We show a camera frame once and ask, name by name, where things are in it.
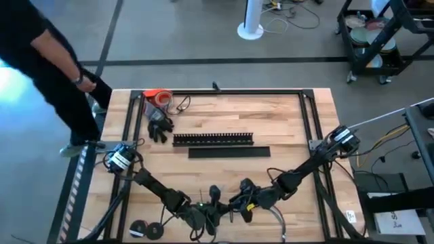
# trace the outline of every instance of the black shirt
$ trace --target black shirt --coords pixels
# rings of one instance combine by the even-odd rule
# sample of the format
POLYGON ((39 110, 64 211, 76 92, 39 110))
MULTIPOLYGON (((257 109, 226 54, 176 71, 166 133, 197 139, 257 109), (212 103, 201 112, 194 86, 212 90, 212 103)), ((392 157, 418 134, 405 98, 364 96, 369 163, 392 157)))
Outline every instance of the black shirt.
POLYGON ((46 29, 45 20, 29 0, 0 0, 2 50, 29 47, 46 29))

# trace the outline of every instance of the yellow wire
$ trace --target yellow wire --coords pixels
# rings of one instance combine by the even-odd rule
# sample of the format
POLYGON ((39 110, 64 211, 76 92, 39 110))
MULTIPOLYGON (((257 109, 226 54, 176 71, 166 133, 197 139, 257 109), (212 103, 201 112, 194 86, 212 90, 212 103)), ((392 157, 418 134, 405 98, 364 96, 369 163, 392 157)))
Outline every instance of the yellow wire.
MULTIPOLYGON (((405 129, 407 129, 407 128, 409 128, 408 125, 403 125, 403 126, 401 126, 401 127, 398 127, 397 129, 395 129, 395 130, 392 131, 391 133, 389 133, 389 134, 383 136, 382 138, 378 139, 378 140, 374 143, 374 146, 373 146, 372 148, 375 148, 375 147, 376 147, 377 145, 379 145, 379 144, 380 144, 384 139, 390 138, 391 136, 393 136, 393 135, 395 135, 395 134, 399 133, 400 131, 405 130, 405 129)), ((360 168, 360 167, 362 167, 363 165, 365 165, 366 161, 369 159, 369 156, 370 156, 370 154, 366 155, 366 157, 365 157, 365 159, 363 160, 363 163, 362 163, 361 165, 359 165, 359 162, 357 161, 357 167, 360 168)))

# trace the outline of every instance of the wooden table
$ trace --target wooden table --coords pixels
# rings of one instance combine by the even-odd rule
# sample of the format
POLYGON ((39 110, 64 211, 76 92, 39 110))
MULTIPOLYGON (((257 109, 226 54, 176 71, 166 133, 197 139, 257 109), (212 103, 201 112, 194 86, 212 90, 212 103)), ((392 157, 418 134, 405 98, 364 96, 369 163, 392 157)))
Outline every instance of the wooden table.
MULTIPOLYGON (((317 109, 324 135, 339 125, 332 93, 329 89, 314 89, 317 109)), ((128 101, 131 90, 114 90, 106 116, 101 140, 121 140, 128 101)), ((175 103, 183 97, 175 97, 175 103)), ((310 110, 309 121, 313 131, 310 110)), ((298 96, 294 95, 220 95, 193 96, 188 110, 179 116, 172 116, 174 133, 213 133, 213 132, 253 132, 255 146, 270 146, 269 158, 230 158, 230 159, 188 159, 187 148, 174 148, 170 136, 166 144, 149 140, 146 126, 142 120, 140 138, 146 143, 138 148, 144 156, 145 167, 168 188, 182 190, 193 202, 209 201, 208 189, 217 185, 222 191, 223 203, 239 192, 240 181, 250 178, 259 186, 269 186, 268 167, 295 169, 309 158, 307 140, 300 112, 298 96)), ((129 140, 132 139, 135 116, 132 118, 129 140)), ((347 160, 340 161, 351 172, 347 160)), ((109 206, 113 174, 108 174, 103 165, 97 165, 92 176, 87 202, 85 205, 79 237, 89 233, 109 206)), ((351 179, 339 167, 333 167, 332 178, 340 209, 354 211, 357 222, 355 228, 363 231, 364 218, 351 179)), ((287 201, 279 201, 276 206, 284 214, 287 241, 323 241, 321 221, 317 206, 312 175, 306 177, 298 192, 287 201)), ((163 205, 146 188, 132 184, 130 202, 125 223, 124 242, 147 242, 146 238, 135 239, 128 233, 134 220, 158 222, 163 205)), ((112 236, 117 232, 120 207, 115 213, 112 236)), ((170 213, 165 211, 165 219, 170 213)), ((328 220, 332 235, 331 212, 328 220)), ((173 219, 165 226, 165 233, 159 242, 189 242, 191 229, 181 219, 173 219)), ((255 209, 253 221, 244 223, 241 216, 235 215, 233 223, 229 215, 223 216, 218 227, 216 241, 266 241, 278 242, 281 227, 275 217, 263 209, 255 209)), ((204 234, 202 241, 209 241, 204 234)))

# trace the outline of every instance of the person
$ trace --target person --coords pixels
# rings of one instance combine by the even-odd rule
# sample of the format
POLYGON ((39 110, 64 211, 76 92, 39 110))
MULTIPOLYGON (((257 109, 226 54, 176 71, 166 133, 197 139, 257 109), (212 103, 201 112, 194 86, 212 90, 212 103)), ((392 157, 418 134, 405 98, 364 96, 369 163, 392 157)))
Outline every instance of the person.
POLYGON ((60 155, 74 157, 98 139, 92 111, 108 108, 112 89, 80 65, 66 38, 29 0, 0 1, 0 59, 30 77, 68 125, 71 140, 60 155), (85 93, 97 101, 92 109, 85 93))

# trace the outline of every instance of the black glove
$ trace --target black glove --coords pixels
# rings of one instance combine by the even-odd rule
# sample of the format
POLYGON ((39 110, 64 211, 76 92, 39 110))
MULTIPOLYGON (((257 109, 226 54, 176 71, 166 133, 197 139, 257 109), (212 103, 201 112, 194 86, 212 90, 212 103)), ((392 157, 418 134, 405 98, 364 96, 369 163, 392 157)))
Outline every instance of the black glove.
POLYGON ((158 137, 160 137, 161 142, 165 143, 167 141, 167 136, 164 135, 164 131, 172 132, 174 123, 167 115, 160 109, 151 104, 147 100, 144 102, 144 114, 149 120, 148 132, 149 138, 154 139, 154 142, 158 142, 158 137))

